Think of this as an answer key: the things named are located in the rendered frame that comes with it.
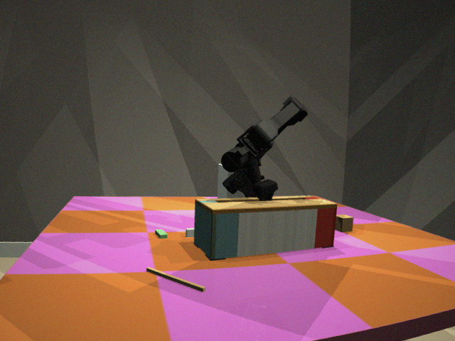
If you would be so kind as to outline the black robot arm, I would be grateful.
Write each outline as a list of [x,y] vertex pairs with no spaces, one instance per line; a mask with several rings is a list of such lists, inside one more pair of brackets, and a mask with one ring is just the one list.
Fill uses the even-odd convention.
[[[239,143],[223,154],[223,168],[233,173],[223,182],[228,192],[234,194],[244,183],[249,185],[250,182],[241,167],[256,160],[261,162],[261,157],[270,150],[277,135],[287,126],[295,125],[308,115],[308,110],[297,98],[289,97],[283,105],[280,112],[270,120],[254,123],[237,139]],[[245,136],[246,134],[248,135]]]

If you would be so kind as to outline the green rectangular block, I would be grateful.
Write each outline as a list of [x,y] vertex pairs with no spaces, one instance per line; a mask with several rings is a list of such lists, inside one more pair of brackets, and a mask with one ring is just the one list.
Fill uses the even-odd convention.
[[162,229],[155,230],[155,233],[160,239],[167,238],[167,234]]

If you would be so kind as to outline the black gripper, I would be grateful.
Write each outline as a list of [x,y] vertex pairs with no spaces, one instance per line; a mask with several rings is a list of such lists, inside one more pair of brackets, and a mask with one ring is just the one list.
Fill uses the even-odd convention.
[[[239,191],[244,193],[245,197],[257,197],[260,201],[272,201],[274,192],[279,189],[277,182],[269,179],[264,180],[264,176],[260,173],[260,166],[261,163],[256,160],[241,167],[250,184],[245,185],[244,183]],[[261,180],[263,181],[261,182]]]

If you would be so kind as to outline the tan wooden stick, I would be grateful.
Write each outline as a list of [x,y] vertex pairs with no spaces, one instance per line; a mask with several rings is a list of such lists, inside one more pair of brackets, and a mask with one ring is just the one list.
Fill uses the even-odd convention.
[[167,278],[167,279],[169,279],[171,281],[175,281],[177,283],[183,284],[184,286],[191,287],[191,288],[196,289],[198,291],[201,291],[201,292],[205,291],[205,287],[204,286],[199,286],[199,285],[197,285],[195,283],[191,283],[191,282],[186,281],[186,280],[184,280],[182,278],[178,278],[178,277],[172,276],[170,274],[166,274],[166,273],[164,273],[162,271],[159,271],[159,270],[156,270],[156,269],[153,269],[153,268],[150,268],[150,267],[147,267],[146,270],[149,271],[150,273],[156,274],[158,276],[162,276],[162,277]]

